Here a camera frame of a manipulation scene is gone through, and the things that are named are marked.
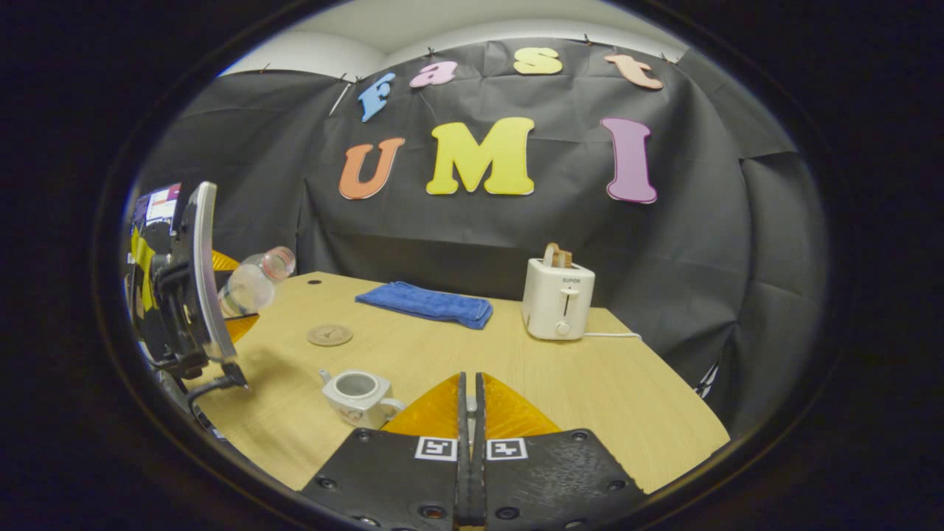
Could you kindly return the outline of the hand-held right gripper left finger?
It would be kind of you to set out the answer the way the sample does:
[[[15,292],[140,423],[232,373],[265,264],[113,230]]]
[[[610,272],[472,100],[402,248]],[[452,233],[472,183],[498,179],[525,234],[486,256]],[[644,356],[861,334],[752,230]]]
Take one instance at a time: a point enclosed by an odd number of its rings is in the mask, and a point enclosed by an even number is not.
[[[362,527],[459,530],[471,460],[467,383],[458,373],[384,429],[351,431],[301,494]]]

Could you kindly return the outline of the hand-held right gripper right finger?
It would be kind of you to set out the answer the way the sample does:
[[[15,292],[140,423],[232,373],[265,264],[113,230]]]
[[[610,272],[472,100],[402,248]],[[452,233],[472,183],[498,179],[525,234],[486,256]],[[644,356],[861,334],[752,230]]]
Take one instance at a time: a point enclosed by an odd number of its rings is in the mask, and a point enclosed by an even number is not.
[[[594,530],[647,494],[589,429],[554,426],[495,377],[475,377],[472,524],[485,530]]]

